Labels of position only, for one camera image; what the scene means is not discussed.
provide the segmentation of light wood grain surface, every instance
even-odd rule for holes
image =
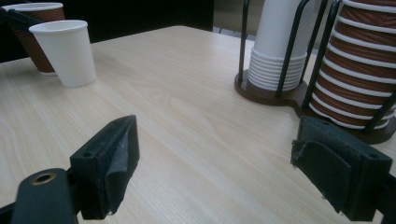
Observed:
[[[30,59],[0,64],[0,206],[25,177],[67,169],[106,124],[134,114],[141,159],[120,210],[80,223],[349,223],[290,165],[294,111],[234,90],[239,41],[171,27],[96,43],[98,80],[78,89]],[[395,146],[393,136],[374,147],[395,159]]]

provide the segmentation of metal rod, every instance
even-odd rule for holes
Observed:
[[[282,95],[283,85],[286,79],[286,73],[288,72],[291,52],[293,51],[298,27],[300,26],[300,19],[303,15],[304,7],[308,2],[309,0],[302,0],[300,2],[300,5],[297,7],[296,14],[294,16],[294,22],[291,27],[288,48],[286,49],[285,61],[283,61],[282,71],[280,72],[279,83],[277,84],[276,97],[280,97]]]
[[[318,71],[321,67],[324,53],[326,52],[327,44],[329,43],[330,35],[332,34],[332,26],[334,25],[334,21],[337,16],[338,8],[340,7],[341,1],[342,0],[334,0],[332,2],[332,7],[330,8],[329,16],[327,17],[325,30],[323,32],[323,37],[320,40],[320,46],[319,46],[319,50],[318,50],[317,59],[315,60],[314,69],[312,71],[311,79],[309,81],[309,85],[306,90],[302,108],[308,108],[309,102],[311,101],[312,92],[314,91],[315,84],[318,79]]]
[[[245,0],[244,9],[242,12],[242,33],[241,33],[241,49],[239,54],[239,71],[238,71],[238,82],[243,81],[244,75],[244,61],[245,61],[245,45],[248,27],[248,5],[250,0]]]
[[[381,106],[381,108],[375,113],[372,119],[366,124],[362,130],[364,133],[370,133],[373,131],[375,125],[387,114],[387,112],[396,103],[396,91],[388,98],[388,100]]]
[[[309,59],[311,58],[312,49],[314,48],[315,41],[318,36],[318,31],[323,20],[323,15],[329,0],[322,0],[318,11],[317,20],[315,21],[314,30],[312,31],[311,39],[309,40],[308,49],[306,50],[306,59],[304,64],[303,73],[301,74],[300,83],[303,83],[306,67],[308,66]]]

